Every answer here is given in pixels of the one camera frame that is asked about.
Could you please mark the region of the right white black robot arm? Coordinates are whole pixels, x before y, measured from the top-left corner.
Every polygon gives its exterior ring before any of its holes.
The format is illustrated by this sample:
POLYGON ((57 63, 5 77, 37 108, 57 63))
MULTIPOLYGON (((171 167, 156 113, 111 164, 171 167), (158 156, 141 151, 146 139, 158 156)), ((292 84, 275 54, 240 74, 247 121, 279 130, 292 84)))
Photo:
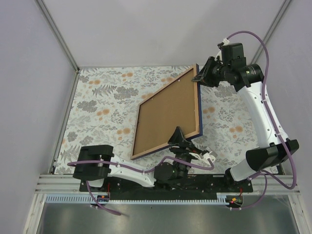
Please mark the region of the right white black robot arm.
POLYGON ((224 39, 218 47, 217 56, 209 57, 192 81, 207 87, 218 87, 222 81, 229 83, 251 115, 258 147, 248 150, 243 161, 227 170, 223 186, 234 192, 242 180, 288 160, 289 155, 298 150, 299 143, 289 139, 281 127, 266 93, 262 70, 257 64, 247 64, 242 43, 229 43, 224 39))

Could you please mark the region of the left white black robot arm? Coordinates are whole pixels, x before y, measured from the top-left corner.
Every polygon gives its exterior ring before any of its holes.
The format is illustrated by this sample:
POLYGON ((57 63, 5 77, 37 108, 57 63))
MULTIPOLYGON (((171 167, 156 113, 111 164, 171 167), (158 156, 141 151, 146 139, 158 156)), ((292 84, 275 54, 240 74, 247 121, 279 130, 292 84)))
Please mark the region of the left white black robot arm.
POLYGON ((132 181, 142 187, 158 184, 179 188, 186 180, 192 160, 204 160, 206 151, 187 140, 180 127, 176 127, 168 140, 173 157, 166 156, 156 166, 145 168, 115 156, 110 145, 86 146, 80 150, 78 160, 68 165, 74 167, 73 177, 89 184, 96 191, 107 187, 108 177, 132 181))

